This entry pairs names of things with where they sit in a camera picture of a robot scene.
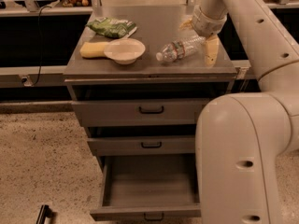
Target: clear water bottle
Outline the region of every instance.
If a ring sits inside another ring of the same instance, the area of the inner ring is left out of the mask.
[[[178,41],[173,41],[162,47],[156,54],[159,62],[171,63],[197,52],[201,45],[205,44],[206,39],[203,36],[192,35]]]

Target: white bowl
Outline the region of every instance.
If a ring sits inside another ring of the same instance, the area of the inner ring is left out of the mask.
[[[133,63],[146,50],[143,43],[132,38],[122,38],[109,42],[104,54],[119,64]]]

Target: cabinet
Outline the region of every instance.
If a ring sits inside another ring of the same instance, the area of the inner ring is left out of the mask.
[[[146,45],[135,63],[82,59],[84,41],[106,40],[85,29],[65,69],[79,124],[103,171],[95,220],[200,217],[195,167],[196,121],[204,106],[228,92],[236,71],[222,46],[212,68],[204,53],[159,63],[159,48],[180,35],[192,7],[100,7],[98,14],[137,23]]]

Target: floor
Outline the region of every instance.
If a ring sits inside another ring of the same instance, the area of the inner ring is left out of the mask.
[[[32,224],[42,204],[51,224],[92,224],[102,174],[71,108],[34,111],[0,104],[0,222]],[[299,151],[278,158],[278,186],[285,224],[299,222]],[[101,222],[141,224],[143,221]],[[161,223],[200,224],[200,218]]]

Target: bottle cap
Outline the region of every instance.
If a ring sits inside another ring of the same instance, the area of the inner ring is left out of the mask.
[[[162,54],[161,52],[158,52],[158,53],[156,54],[156,58],[157,58],[157,60],[158,60],[159,62],[161,62],[161,61],[163,60],[163,54]]]

